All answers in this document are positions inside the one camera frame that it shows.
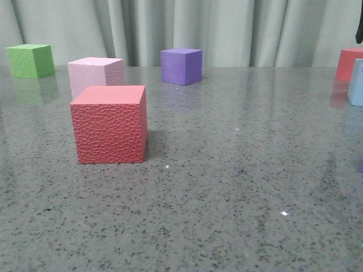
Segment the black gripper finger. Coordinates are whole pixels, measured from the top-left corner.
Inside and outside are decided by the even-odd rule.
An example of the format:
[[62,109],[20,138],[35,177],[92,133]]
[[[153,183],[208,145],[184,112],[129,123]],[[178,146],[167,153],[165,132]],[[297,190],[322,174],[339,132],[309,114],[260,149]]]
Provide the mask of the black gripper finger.
[[355,40],[357,44],[361,44],[363,41],[363,21],[360,20],[358,24],[358,29],[355,35]]

